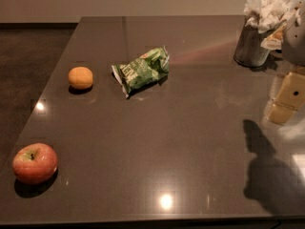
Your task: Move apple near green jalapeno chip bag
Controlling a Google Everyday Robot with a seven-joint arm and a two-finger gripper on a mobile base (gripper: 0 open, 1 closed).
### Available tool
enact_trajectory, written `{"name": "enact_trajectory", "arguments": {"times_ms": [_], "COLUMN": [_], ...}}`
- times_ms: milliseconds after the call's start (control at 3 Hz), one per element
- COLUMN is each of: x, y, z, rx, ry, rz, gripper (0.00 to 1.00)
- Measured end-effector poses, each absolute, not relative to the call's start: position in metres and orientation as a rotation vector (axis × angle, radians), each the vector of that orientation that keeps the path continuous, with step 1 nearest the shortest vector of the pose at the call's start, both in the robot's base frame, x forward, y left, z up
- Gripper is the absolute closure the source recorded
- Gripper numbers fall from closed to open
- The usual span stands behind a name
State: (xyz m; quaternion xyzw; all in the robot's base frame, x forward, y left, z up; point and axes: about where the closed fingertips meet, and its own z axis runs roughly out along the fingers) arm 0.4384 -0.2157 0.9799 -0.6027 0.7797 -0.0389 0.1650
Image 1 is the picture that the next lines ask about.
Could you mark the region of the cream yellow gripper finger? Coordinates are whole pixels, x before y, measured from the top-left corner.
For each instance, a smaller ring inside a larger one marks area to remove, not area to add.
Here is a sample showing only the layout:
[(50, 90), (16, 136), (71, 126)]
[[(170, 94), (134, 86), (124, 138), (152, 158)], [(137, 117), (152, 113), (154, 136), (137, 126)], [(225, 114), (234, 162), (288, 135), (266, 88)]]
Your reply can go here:
[(288, 122), (305, 104), (305, 75), (291, 71), (283, 77), (280, 89), (272, 99), (266, 118), (278, 125)]

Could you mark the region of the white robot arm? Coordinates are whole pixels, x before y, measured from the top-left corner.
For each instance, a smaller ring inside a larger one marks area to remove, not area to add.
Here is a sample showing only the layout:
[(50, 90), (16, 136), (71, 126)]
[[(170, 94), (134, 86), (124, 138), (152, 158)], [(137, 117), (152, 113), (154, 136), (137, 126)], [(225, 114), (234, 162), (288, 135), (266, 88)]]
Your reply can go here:
[(268, 121), (283, 125), (305, 104), (305, 8), (301, 6), (283, 32), (282, 56), (295, 68), (281, 79), (267, 108)]

